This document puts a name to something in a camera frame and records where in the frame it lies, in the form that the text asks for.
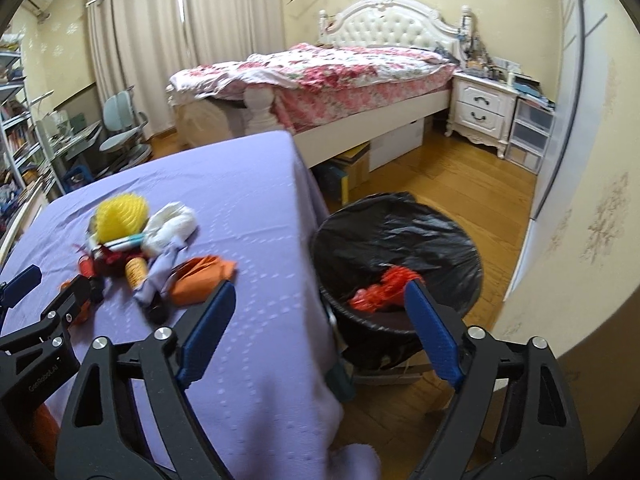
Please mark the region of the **dark red mesh net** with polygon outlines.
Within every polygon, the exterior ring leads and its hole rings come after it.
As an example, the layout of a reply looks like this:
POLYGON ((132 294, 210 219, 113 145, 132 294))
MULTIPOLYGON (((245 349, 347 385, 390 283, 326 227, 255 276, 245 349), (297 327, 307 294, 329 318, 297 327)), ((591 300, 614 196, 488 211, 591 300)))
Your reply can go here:
POLYGON ((126 264, 132 259, 142 257, 143 252, 139 248, 113 252, 111 249, 102 247, 93 256, 93 269, 96 275, 104 278, 123 278, 126 264))

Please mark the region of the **sliding wardrobe door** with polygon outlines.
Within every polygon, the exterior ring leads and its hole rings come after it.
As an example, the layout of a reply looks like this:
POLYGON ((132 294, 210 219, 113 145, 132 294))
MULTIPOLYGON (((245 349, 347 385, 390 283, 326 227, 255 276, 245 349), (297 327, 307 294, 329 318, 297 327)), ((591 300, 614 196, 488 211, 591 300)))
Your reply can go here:
POLYGON ((532 206, 537 226, 558 222, 577 190, 596 142, 608 76, 602 0, 562 0, 562 18, 554 123, 532 206))

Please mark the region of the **study desk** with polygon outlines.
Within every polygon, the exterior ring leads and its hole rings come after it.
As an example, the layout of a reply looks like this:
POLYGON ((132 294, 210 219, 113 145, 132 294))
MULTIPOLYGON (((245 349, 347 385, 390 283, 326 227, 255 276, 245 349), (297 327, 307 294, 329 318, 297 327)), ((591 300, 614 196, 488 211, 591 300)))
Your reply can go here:
POLYGON ((73 166, 77 157, 91 148, 102 133, 102 122, 93 122, 84 128, 75 130, 68 120, 57 122, 52 114, 47 114, 35 123, 36 133, 44 160, 52 171, 54 186, 58 194, 67 193, 63 182, 66 172, 73 166))

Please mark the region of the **black bag trash bin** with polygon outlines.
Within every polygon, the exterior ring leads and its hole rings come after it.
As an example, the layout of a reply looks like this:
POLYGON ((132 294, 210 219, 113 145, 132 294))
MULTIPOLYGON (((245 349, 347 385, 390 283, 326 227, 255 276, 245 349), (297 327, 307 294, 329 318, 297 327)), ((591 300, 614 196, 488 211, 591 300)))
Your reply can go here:
POLYGON ((381 284, 394 266, 425 282, 434 299, 466 315, 480 298, 483 265, 472 238, 442 212, 408 192, 369 195, 330 214, 310 246, 323 304, 335 316, 344 359, 360 373, 381 373, 422 349, 400 301, 355 310, 357 292, 381 284))

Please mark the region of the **yellow foam fruit net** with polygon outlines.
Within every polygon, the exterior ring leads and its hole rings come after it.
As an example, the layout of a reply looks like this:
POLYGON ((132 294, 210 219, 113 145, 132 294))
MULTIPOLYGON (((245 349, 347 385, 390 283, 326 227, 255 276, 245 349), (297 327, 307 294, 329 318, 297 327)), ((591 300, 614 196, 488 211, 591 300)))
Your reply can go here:
POLYGON ((142 232, 149 218, 149 204, 140 195, 127 193, 104 200, 96 208, 96 239, 105 244, 142 232))

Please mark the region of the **red label dark bottle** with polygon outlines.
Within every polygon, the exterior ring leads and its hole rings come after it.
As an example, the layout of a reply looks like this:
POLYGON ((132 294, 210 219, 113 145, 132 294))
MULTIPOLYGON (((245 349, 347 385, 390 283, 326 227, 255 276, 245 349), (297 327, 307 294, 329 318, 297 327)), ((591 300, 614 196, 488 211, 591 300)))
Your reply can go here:
POLYGON ((78 260, 78 272, 88 278, 89 280, 95 280, 100 277, 99 272, 94 266, 94 260, 89 255, 82 255, 78 260))

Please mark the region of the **white bed with headboard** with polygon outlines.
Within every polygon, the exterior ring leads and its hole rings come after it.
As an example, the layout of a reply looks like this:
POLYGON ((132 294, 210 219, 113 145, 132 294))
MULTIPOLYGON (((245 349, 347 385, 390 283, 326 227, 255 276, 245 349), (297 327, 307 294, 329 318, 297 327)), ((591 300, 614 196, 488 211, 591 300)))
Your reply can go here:
POLYGON ((452 26, 416 0, 358 0, 320 14, 318 44, 180 70, 168 103, 185 144, 284 130, 312 167, 447 108, 474 28, 469 6, 452 26))

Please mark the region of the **purple tablecloth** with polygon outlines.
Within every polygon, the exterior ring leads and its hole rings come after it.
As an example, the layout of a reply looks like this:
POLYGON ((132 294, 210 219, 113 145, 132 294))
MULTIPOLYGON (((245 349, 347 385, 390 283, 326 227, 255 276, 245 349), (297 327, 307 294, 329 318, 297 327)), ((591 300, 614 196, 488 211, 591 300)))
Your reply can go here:
POLYGON ((326 206, 285 132, 153 160, 55 200, 2 270, 7 280, 32 265, 42 273, 4 331, 37 321, 77 273, 99 206, 124 194, 149 206, 162 258, 151 263, 148 285, 173 316, 192 311, 221 281, 234 285, 234 315, 186 393, 233 477, 378 478, 369 445, 332 445, 343 409, 326 374, 337 356, 309 255, 326 206))

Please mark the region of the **white nightstand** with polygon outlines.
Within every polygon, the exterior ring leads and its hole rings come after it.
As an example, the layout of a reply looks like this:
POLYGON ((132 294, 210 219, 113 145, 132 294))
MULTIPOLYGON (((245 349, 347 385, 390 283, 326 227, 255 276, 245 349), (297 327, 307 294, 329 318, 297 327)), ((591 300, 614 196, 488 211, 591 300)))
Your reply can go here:
POLYGON ((455 132, 504 159, 518 92, 501 82, 455 72, 445 136, 455 132))

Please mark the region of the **cardboard box under bed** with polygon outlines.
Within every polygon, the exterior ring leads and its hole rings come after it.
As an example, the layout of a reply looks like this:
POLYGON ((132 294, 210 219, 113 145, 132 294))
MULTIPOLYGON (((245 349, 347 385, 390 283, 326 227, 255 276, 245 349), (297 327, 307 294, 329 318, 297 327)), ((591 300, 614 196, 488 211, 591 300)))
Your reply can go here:
POLYGON ((321 192, 345 206, 350 192, 369 180, 370 143, 363 143, 311 168, 321 192))

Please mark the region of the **beige curtains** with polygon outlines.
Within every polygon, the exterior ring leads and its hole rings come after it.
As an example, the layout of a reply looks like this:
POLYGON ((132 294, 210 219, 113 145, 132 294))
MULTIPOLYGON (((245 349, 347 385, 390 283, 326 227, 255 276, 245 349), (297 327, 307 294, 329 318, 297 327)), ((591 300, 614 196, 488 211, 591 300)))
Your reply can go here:
POLYGON ((281 0, 89 0, 88 34, 100 99, 132 89, 147 138, 174 126, 179 70, 285 47, 281 0))

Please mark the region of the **white storage box under bed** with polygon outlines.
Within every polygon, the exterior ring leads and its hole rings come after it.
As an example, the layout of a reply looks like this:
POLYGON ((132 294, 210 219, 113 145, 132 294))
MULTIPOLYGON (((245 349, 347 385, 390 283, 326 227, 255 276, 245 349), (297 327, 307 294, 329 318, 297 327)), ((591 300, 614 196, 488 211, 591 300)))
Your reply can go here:
POLYGON ((423 143, 424 120, 382 134, 370 141, 369 170, 378 169, 401 156, 420 148, 423 143))

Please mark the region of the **translucent plastic drawer unit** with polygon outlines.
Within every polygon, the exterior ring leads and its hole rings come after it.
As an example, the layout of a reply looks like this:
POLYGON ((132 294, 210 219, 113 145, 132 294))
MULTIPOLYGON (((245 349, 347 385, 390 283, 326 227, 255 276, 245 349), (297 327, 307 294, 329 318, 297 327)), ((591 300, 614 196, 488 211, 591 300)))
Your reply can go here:
POLYGON ((551 139, 553 123, 552 108, 528 96, 519 96, 508 137, 506 159, 532 174, 538 174, 551 139))

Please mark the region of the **orange paper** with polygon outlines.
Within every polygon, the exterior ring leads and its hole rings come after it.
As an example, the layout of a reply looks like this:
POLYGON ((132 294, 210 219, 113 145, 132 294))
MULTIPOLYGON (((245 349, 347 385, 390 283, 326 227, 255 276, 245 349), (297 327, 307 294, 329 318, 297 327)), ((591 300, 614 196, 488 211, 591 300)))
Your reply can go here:
POLYGON ((234 261, 219 256, 194 257, 179 264, 170 274, 168 298, 177 307, 204 302, 223 281, 231 281, 234 261))

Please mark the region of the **white tissue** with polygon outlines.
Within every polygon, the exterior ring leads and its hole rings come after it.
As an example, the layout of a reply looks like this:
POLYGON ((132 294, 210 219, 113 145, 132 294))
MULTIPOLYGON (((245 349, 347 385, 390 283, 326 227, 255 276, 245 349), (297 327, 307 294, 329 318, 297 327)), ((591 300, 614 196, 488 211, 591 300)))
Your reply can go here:
POLYGON ((198 228, 195 211, 183 203, 169 203, 149 218, 142 231, 142 252, 148 257, 159 256, 169 243, 184 243, 198 228))

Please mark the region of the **orange-red foam net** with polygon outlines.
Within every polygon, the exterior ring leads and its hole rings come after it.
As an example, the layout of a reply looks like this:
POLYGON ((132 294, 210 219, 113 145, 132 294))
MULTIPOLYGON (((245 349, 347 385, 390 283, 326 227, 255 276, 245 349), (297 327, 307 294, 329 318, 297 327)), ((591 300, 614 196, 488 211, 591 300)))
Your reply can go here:
POLYGON ((402 307, 405 288, 412 281, 422 282, 422 278, 405 266, 391 266, 383 273, 381 281, 358 289, 348 300, 349 307, 366 313, 402 307))

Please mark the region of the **light green desk chair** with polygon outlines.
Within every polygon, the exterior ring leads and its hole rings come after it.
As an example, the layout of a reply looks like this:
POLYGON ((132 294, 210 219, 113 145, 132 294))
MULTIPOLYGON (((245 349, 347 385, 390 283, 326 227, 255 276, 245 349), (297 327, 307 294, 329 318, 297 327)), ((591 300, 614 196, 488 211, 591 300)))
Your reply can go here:
POLYGON ((100 145, 102 154, 112 154, 112 160, 103 171, 104 176, 117 174, 146 162, 152 148, 143 139, 143 130, 149 118, 134 107, 134 87, 130 86, 110 96, 102 108, 102 124, 107 138, 100 145))

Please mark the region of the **white bookshelf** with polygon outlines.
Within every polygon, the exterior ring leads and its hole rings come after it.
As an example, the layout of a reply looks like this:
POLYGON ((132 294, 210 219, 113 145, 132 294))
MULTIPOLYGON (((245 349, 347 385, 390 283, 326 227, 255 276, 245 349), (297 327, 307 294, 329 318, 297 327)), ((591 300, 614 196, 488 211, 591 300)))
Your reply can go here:
POLYGON ((63 192, 34 111, 34 105, 52 91, 35 99, 30 96, 22 48, 24 38, 19 32, 5 32, 1 36, 1 221, 6 223, 17 213, 22 195, 32 182, 41 182, 47 197, 63 192))

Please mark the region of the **pink floral quilt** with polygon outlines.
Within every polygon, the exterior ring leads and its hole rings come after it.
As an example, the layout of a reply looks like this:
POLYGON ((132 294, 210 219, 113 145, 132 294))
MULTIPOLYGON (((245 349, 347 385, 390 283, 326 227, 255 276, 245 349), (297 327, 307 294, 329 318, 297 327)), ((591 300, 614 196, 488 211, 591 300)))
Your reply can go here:
POLYGON ((244 61, 199 65, 169 78, 171 105, 242 101, 247 89, 273 92, 270 112, 292 133, 447 90, 459 62, 447 51, 409 47, 322 48, 296 44, 244 61))

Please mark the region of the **teal white paper box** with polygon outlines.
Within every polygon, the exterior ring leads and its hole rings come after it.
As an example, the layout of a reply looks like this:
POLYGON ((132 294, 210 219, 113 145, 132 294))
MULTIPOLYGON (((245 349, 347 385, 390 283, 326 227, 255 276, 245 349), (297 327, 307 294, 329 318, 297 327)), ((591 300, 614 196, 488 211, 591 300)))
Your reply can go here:
POLYGON ((144 241, 144 235, 142 233, 129 235, 110 242, 101 243, 98 241, 96 234, 93 234, 87 238, 87 247, 90 252, 97 252, 98 250, 109 250, 110 252, 126 252, 130 249, 140 248, 144 241))

